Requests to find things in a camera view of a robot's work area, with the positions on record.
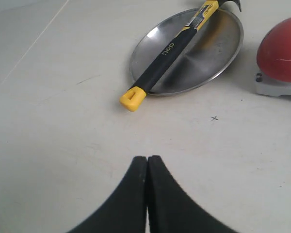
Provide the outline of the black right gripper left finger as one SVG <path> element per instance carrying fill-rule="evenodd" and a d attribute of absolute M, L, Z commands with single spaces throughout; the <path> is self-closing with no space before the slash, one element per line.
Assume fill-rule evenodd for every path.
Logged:
<path fill-rule="evenodd" d="M 104 203 L 71 233 L 144 233 L 147 159 L 136 156 Z"/>

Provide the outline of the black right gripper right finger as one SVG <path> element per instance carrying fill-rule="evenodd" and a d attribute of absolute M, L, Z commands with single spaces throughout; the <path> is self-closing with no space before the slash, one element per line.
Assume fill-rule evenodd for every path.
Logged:
<path fill-rule="evenodd" d="M 181 188 L 162 158 L 147 161 L 147 208 L 151 233 L 234 233 Z"/>

